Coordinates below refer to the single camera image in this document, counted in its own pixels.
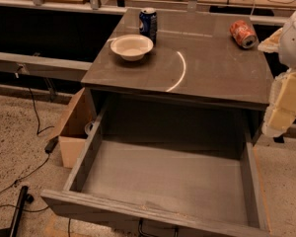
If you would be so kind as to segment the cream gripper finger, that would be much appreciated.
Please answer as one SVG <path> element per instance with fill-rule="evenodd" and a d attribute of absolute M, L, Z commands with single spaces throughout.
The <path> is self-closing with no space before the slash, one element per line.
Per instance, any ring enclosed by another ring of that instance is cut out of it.
<path fill-rule="evenodd" d="M 278 53 L 279 52 L 279 41 L 282 34 L 282 28 L 275 31 L 268 38 L 263 40 L 259 46 L 258 50 L 266 53 Z"/>
<path fill-rule="evenodd" d="M 296 119 L 296 69 L 276 76 L 270 90 L 261 131 L 268 137 L 285 133 Z"/>

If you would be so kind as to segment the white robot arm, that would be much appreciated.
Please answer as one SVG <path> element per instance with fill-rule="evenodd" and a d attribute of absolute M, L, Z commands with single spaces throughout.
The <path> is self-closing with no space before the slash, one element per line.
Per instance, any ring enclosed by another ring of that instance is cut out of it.
<path fill-rule="evenodd" d="M 278 137 L 296 119 L 296 11 L 281 29 L 259 44 L 258 50 L 277 52 L 279 62 L 288 67 L 271 84 L 261 128 L 264 135 Z"/>

